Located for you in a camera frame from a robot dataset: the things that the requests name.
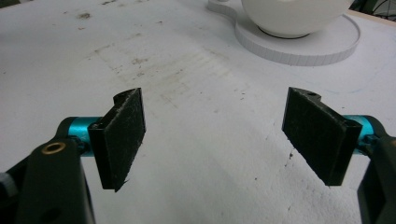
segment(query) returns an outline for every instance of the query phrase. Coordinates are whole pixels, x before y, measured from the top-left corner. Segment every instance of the white ceramic cup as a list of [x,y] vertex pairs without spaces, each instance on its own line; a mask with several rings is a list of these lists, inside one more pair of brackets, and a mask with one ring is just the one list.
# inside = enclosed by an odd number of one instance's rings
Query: white ceramic cup
[[353,0],[242,0],[250,19],[265,33],[298,38],[319,31],[344,14]]

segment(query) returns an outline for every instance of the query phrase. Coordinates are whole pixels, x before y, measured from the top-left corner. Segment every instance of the white table surface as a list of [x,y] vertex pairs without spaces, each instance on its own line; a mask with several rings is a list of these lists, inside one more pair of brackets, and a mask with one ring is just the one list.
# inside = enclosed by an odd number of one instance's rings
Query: white table surface
[[[328,188],[281,131],[288,87],[396,134],[396,27],[352,17],[345,61],[295,67],[236,40],[206,0],[35,0],[0,9],[0,170],[71,116],[103,116],[141,87],[147,133],[129,181],[103,190],[83,158],[97,223],[360,223],[354,155]],[[89,13],[88,19],[78,15]]]

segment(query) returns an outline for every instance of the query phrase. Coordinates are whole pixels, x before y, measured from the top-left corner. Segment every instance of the white round platform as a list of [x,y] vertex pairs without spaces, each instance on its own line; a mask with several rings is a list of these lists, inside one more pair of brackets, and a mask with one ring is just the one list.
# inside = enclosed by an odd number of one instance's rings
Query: white round platform
[[276,63],[297,66],[338,63],[355,51],[361,37],[358,24],[346,15],[322,31],[297,39],[282,39],[261,31],[248,18],[240,0],[208,0],[207,7],[233,19],[236,38],[246,49]]

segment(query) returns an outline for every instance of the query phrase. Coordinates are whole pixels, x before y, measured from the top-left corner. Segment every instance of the screw hole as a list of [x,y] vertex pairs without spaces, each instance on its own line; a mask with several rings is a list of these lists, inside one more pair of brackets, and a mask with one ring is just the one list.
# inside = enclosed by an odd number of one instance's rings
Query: screw hole
[[44,223],[51,223],[55,221],[61,213],[62,212],[59,208],[51,208],[41,215],[41,221]]
[[41,150],[41,152],[46,155],[55,154],[57,152],[64,150],[65,147],[66,147],[66,144],[63,142],[52,143],[52,144],[46,145]]

